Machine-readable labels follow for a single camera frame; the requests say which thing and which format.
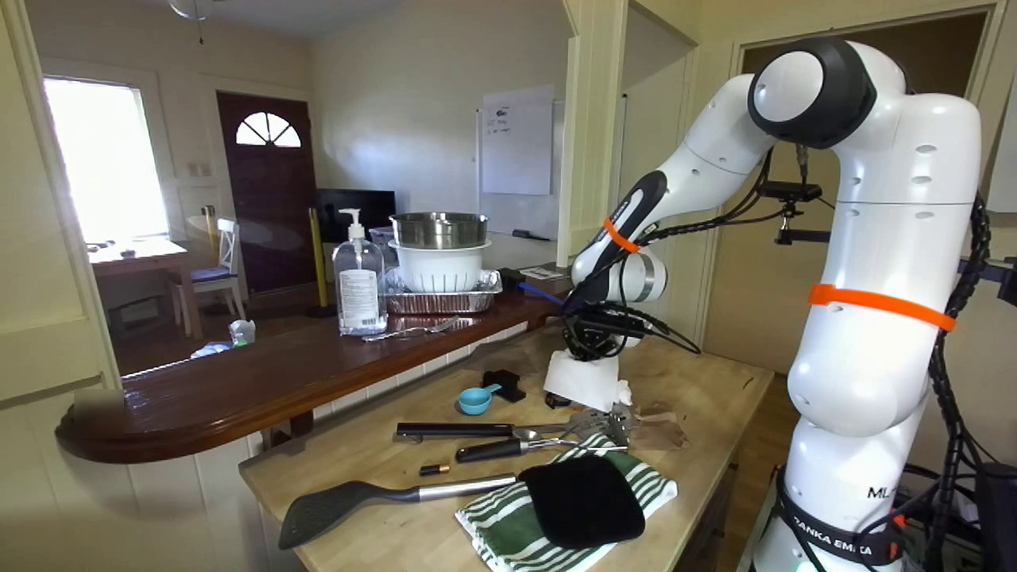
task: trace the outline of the orange band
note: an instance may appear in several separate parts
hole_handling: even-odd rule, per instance
[[[604,221],[602,229],[611,237],[611,242],[613,242],[616,248],[623,248],[623,253],[629,253],[629,254],[639,254],[639,246],[629,242],[629,238],[613,226],[613,221]]]
[[[942,331],[955,331],[955,319],[950,319],[950,316],[933,312],[933,310],[925,310],[925,304],[914,304],[914,302],[906,302],[906,298],[879,295],[879,293],[835,289],[835,288],[831,288],[831,284],[820,284],[820,288],[815,288],[812,302],[815,302],[815,304],[834,304],[834,302],[865,304],[865,310],[879,310],[879,312],[906,316],[906,319],[933,324],[933,328],[942,328]]]

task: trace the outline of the pump bottle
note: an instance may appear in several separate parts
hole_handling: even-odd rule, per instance
[[[345,212],[349,231],[345,242],[330,253],[334,284],[336,284],[336,328],[341,338],[372,338],[387,331],[386,312],[386,254],[366,238],[358,211]]]

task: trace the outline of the wooden table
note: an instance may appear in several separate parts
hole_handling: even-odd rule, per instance
[[[517,371],[529,397],[522,405],[500,400],[483,421],[568,421],[568,406],[550,409],[539,391],[550,350],[558,347],[558,331],[539,328],[477,350],[450,368],[336,413],[334,421],[319,424],[315,434],[245,461],[241,477],[265,513],[280,526],[295,497],[345,481],[415,488],[517,475],[531,465],[548,465],[558,452],[456,465],[450,456],[460,443],[394,443],[394,427],[402,421],[464,421],[456,413],[456,393],[466,384],[479,384],[491,368]],[[641,339],[635,350],[623,352],[623,378],[631,384],[639,421],[644,421],[635,424],[631,456],[673,477],[679,494],[649,522],[641,538],[613,548],[598,570],[672,572],[709,509],[771,371],[719,356],[694,356],[662,339]],[[446,461],[450,470],[419,481],[415,470],[435,461]],[[295,552],[307,570],[483,570],[466,534],[456,522],[456,509],[466,501],[469,498],[362,507],[342,526],[301,544]]]
[[[330,406],[408,384],[487,339],[538,328],[556,310],[501,293],[464,331],[414,333],[377,343],[341,338],[334,319],[234,352],[185,360],[124,378],[124,400],[76,405],[64,413],[64,452],[104,465],[185,459],[251,434],[307,434]]]
[[[122,246],[90,253],[95,279],[164,275],[181,293],[177,304],[185,312],[185,333],[199,339],[199,312],[193,298],[187,248],[170,238],[146,238],[134,242],[129,253],[134,254],[127,258]]]

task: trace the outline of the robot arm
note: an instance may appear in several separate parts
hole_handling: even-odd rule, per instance
[[[567,316],[604,298],[662,295],[663,267],[635,246],[644,229],[728,205],[774,141],[820,151],[847,141],[872,105],[872,75],[847,41],[801,41],[760,77],[728,79],[685,141],[621,202],[592,246],[577,253],[573,284],[581,289],[568,298]]]
[[[649,173],[604,221],[602,231],[577,253],[573,263],[573,304],[594,304],[604,298],[644,302],[662,295],[663,267],[635,246],[635,238],[662,221],[679,212],[706,212],[743,184],[760,157],[771,146],[747,116],[750,77],[728,79],[706,105],[689,138]]]
[[[760,77],[733,77],[577,253],[567,322],[631,302],[662,270],[627,263],[653,262],[641,237],[667,215],[720,206],[774,141],[834,151],[840,199],[788,371],[801,424],[753,567],[901,570],[886,515],[921,421],[927,356],[950,328],[942,310],[978,184],[969,102],[906,96],[890,57],[835,39],[801,41]]]

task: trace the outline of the sunlight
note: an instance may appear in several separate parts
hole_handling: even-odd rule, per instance
[[[84,238],[170,237],[140,89],[45,79],[45,96]]]
[[[283,151],[301,146],[294,125],[280,116],[270,116],[270,113],[247,116],[234,130],[234,145],[239,146],[283,146]]]

